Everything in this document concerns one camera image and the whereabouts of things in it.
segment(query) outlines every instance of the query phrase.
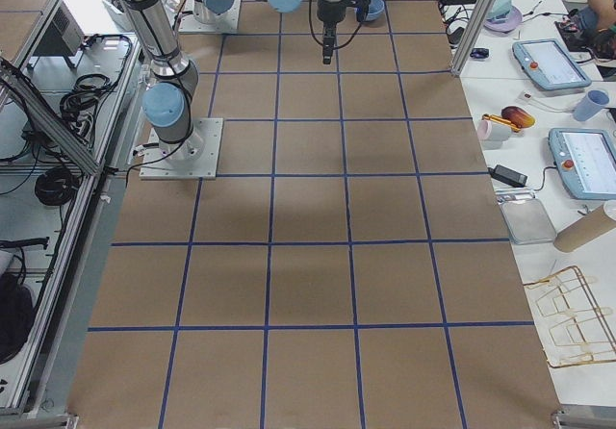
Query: orange object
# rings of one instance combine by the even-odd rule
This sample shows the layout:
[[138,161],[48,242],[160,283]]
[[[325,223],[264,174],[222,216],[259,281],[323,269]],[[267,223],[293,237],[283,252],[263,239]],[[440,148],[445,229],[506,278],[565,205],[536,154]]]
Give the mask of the orange object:
[[508,121],[511,121],[513,124],[515,124],[521,129],[529,128],[530,126],[535,124],[534,116],[529,114],[524,109],[516,107],[515,105],[510,105],[502,109],[500,111],[500,116]]
[[511,131],[513,131],[514,133],[519,133],[520,132],[520,128],[518,126],[513,124],[508,119],[501,118],[500,116],[497,116],[495,114],[484,114],[482,116],[482,118],[483,119],[489,119],[489,120],[494,121],[496,123],[500,123],[500,124],[504,124],[506,126],[509,126],[511,128]]

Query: white table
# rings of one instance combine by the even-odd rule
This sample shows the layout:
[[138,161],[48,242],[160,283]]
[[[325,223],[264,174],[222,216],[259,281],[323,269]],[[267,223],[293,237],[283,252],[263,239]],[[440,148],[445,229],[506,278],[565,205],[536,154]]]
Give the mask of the white table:
[[[522,13],[526,13],[538,1],[513,0],[513,4]],[[543,0],[536,10],[537,13],[565,11],[560,0]],[[530,20],[520,28],[520,38],[559,39],[553,26],[557,19],[557,16],[540,16]],[[575,121],[571,114],[545,112],[516,100],[518,94],[528,91],[552,106],[567,107],[575,104],[583,95],[582,90],[567,95],[548,93],[533,85],[511,52],[511,45],[517,38],[517,30],[503,35],[483,29],[475,46],[489,48],[491,57],[487,61],[469,60],[462,72],[461,81],[475,122],[480,120],[482,114],[500,114],[501,109],[509,105],[522,107],[535,116],[535,126],[513,134],[500,149],[484,150],[483,153],[489,166],[502,164],[518,170],[528,176],[528,185],[537,189],[541,185],[544,167],[553,163],[547,142],[551,128],[605,129],[612,135],[612,139],[615,139],[616,123],[608,117],[607,111],[580,123]],[[610,99],[616,101],[616,84],[603,82],[599,71],[592,64],[584,65],[583,69],[594,81],[591,88],[603,88],[609,93]],[[602,203],[575,200],[564,189],[557,171],[548,170],[546,175],[546,185],[537,192],[537,197],[546,207],[556,231],[579,219],[578,210],[581,210],[584,204],[594,209]],[[495,182],[495,188],[503,187],[506,186]],[[514,244],[513,251],[523,282],[536,281],[567,265],[578,265],[587,277],[596,280],[591,284],[591,290],[599,304],[616,308],[616,274],[613,273],[613,267],[616,267],[616,231],[569,254],[556,250],[551,243]],[[545,320],[538,315],[533,303],[529,304],[539,336],[544,346],[547,346],[549,344],[546,344],[546,338],[549,336]],[[610,328],[616,331],[616,315],[608,316],[607,320]],[[561,404],[616,407],[616,391],[613,387],[616,382],[616,363],[551,369],[551,374]]]

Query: blue cup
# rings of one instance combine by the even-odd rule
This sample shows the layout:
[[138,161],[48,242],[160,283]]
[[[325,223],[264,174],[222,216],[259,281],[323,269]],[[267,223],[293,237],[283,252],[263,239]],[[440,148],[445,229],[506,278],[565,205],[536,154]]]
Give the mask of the blue cup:
[[586,92],[584,98],[579,101],[574,110],[576,121],[586,121],[591,116],[597,114],[609,103],[609,96],[600,89],[591,89]]

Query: purple plate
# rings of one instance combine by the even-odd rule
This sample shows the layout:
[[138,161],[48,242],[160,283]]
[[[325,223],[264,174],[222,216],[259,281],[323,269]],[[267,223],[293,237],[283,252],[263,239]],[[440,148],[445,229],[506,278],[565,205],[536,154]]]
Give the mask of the purple plate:
[[483,22],[483,26],[488,30],[501,33],[509,33],[522,23],[522,13],[515,6],[511,7],[511,12],[507,16],[507,19],[501,23],[492,23],[489,20]]

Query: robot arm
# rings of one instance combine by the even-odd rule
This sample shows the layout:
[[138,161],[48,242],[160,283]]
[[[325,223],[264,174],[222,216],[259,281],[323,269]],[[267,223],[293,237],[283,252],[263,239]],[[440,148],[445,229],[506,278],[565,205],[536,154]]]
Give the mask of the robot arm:
[[[143,111],[158,134],[161,148],[171,152],[169,156],[173,159],[196,156],[202,140],[193,131],[190,112],[198,70],[181,51],[161,0],[121,1],[143,51],[150,58],[154,76],[162,82],[145,93]],[[258,1],[268,1],[281,13],[293,11],[301,4],[301,0]],[[356,4],[355,0],[318,0],[318,17],[323,22],[323,63],[331,63],[336,49],[336,26],[344,20],[347,7]]]

